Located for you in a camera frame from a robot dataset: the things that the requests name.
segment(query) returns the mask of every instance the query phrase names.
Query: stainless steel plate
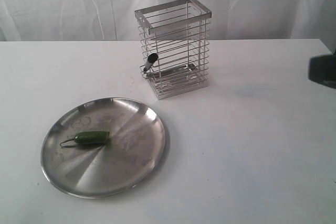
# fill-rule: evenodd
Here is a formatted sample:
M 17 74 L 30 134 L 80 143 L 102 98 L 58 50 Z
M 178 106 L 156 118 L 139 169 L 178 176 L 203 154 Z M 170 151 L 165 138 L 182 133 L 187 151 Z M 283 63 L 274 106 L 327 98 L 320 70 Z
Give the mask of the stainless steel plate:
M 61 148 L 83 131 L 110 131 L 106 145 Z M 59 190 L 82 198 L 113 195 L 134 187 L 158 164 L 165 145 L 163 124 L 143 103 L 105 98 L 62 116 L 47 134 L 42 170 Z

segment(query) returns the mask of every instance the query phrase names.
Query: white curtain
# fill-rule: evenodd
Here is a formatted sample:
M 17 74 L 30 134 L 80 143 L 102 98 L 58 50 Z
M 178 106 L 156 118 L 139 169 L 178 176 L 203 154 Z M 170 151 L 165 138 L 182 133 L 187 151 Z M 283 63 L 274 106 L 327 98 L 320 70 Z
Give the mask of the white curtain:
M 173 0 L 0 0 L 0 40 L 138 40 L 134 10 Z M 320 38 L 336 48 L 336 0 L 199 0 L 211 39 Z

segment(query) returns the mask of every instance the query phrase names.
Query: white tabletop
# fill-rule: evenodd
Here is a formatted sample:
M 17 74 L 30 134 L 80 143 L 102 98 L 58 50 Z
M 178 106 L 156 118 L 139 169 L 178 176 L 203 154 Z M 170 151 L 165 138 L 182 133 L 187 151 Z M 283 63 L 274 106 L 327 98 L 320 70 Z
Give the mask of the white tabletop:
M 211 41 L 210 85 L 158 101 L 138 41 L 0 42 L 0 223 L 336 223 L 336 90 L 308 80 L 317 39 Z M 89 200 L 44 178 L 40 149 L 90 100 L 146 103 L 170 132 L 138 187 Z

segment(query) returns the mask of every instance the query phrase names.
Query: jalapeno pepper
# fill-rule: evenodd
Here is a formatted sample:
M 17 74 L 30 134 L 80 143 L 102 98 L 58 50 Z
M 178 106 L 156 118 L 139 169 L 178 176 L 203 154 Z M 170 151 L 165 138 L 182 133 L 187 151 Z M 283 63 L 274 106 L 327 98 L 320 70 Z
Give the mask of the jalapeno pepper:
M 80 132 L 75 135 L 75 137 L 65 140 L 60 143 L 61 147 L 64 143 L 74 141 L 76 144 L 84 145 L 84 144 L 106 144 L 109 139 L 110 132 L 108 131 L 88 131 L 88 132 Z

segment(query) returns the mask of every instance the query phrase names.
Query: wire basket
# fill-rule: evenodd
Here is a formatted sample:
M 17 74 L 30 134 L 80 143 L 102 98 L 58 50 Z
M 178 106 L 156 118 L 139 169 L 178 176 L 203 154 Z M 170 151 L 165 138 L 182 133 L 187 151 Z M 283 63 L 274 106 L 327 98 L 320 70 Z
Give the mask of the wire basket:
M 212 12 L 197 0 L 177 0 L 135 11 L 144 65 L 157 98 L 208 86 L 208 24 Z M 146 69 L 149 56 L 158 59 Z

